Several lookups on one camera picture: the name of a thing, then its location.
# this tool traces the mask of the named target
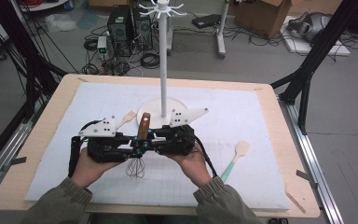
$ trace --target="spoon with green handle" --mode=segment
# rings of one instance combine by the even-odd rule
[[[234,167],[235,162],[241,157],[246,155],[246,153],[248,152],[249,148],[251,147],[251,145],[245,141],[240,141],[236,146],[235,146],[235,156],[234,159],[232,159],[231,163],[229,164],[229,166],[226,168],[225,172],[223,172],[221,179],[223,180],[223,182],[226,182],[226,180],[228,179],[229,174],[231,173],[232,168]]]

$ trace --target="olive green jacket sleeve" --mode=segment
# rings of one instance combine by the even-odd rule
[[[215,177],[194,192],[200,224],[262,224],[238,192]]]
[[[21,223],[79,223],[91,198],[92,193],[89,190],[82,189],[67,177],[58,187],[45,193],[25,213]]]
[[[243,203],[231,186],[216,177],[194,193],[199,202],[197,213],[200,224],[261,224],[255,213]],[[92,193],[80,188],[70,178],[49,190],[25,214],[22,224],[79,223]]]

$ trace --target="person's hand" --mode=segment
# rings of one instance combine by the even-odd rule
[[[200,149],[199,145],[195,145],[187,156],[167,155],[167,157],[176,161],[191,182],[200,188],[211,181],[211,176],[206,169],[205,158],[196,147]]]
[[[97,181],[104,172],[118,166],[121,162],[96,162],[87,155],[87,148],[83,148],[72,175],[72,180],[81,188],[86,188]]]

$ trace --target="wooden table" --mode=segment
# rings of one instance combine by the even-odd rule
[[[34,126],[18,158],[27,162],[13,165],[0,185],[0,210],[27,210],[34,202],[24,201],[25,194],[34,179],[38,163],[48,147],[62,116],[67,110],[82,82],[116,84],[142,84],[159,86],[158,78],[100,77],[67,75],[60,83],[39,121]],[[268,84],[168,79],[170,87],[193,87],[220,90],[254,91],[257,94],[275,157],[282,174],[290,209],[284,212],[255,211],[260,217],[318,217],[320,209],[309,181],[296,175],[304,172],[295,143],[286,125],[273,89]],[[91,203],[88,212],[195,215],[195,207],[141,206]]]

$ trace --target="wooden spoon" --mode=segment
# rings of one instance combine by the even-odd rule
[[[118,126],[116,127],[116,131],[123,126],[124,123],[132,120],[133,118],[136,117],[136,113],[133,111],[130,111],[126,116],[124,116],[123,121],[121,121],[121,123],[118,124]]]
[[[231,163],[229,164],[229,166],[226,168],[225,172],[223,172],[223,174],[221,175],[221,179],[223,180],[223,182],[226,182],[226,180],[228,179],[229,174],[231,173],[232,168],[234,167],[235,162],[241,157],[246,155],[246,153],[248,152],[249,148],[251,147],[251,145],[245,141],[240,141],[236,146],[235,146],[235,156],[232,159]]]

